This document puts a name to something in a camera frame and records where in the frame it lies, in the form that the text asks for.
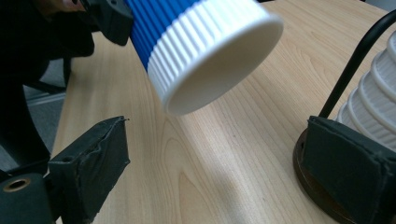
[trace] gray carpet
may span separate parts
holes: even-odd
[[[52,61],[41,81],[51,85],[64,87],[63,60]],[[50,96],[47,93],[25,87],[25,95],[29,110],[44,144],[52,151],[58,128],[58,122],[64,103],[64,93]],[[15,168],[16,163],[0,146],[0,169]]]

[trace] hand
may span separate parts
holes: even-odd
[[[50,16],[60,11],[85,11],[79,0],[76,4],[72,0],[33,0],[33,2],[43,16]]]

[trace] wood grain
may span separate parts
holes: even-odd
[[[121,48],[97,34],[94,55],[74,60],[55,154],[98,121],[130,119],[132,163],[94,223],[334,223],[300,189],[292,150],[385,11],[354,0],[262,5],[285,22],[279,44],[248,78],[187,116],[161,111],[131,43]],[[375,44],[342,101],[389,34]]]

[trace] blue paper cup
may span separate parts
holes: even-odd
[[[231,89],[271,52],[282,20],[253,0],[126,0],[131,39],[173,115],[190,113]]]

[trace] brown round base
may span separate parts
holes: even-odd
[[[302,187],[309,197],[329,216],[340,223],[355,223],[319,182],[302,166],[307,130],[298,139],[293,153],[293,166]]]

